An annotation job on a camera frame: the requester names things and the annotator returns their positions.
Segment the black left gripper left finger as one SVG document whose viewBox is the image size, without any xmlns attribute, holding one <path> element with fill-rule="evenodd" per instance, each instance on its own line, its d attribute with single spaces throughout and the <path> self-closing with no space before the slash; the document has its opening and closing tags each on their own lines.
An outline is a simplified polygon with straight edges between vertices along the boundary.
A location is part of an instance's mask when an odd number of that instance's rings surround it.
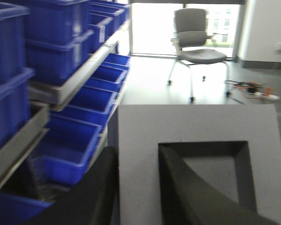
<svg viewBox="0 0 281 225">
<path fill-rule="evenodd" d="M 25 225 L 109 225 L 118 186 L 118 154 L 104 147 L 82 179 Z"/>
</svg>

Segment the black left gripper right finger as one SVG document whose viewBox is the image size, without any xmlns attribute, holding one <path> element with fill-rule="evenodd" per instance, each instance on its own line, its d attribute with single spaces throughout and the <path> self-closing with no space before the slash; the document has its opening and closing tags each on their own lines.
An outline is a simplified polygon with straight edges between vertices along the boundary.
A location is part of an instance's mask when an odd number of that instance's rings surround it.
<svg viewBox="0 0 281 225">
<path fill-rule="evenodd" d="M 274 225 L 276 222 L 232 201 L 191 169 L 169 143 L 158 145 L 165 225 Z"/>
</svg>

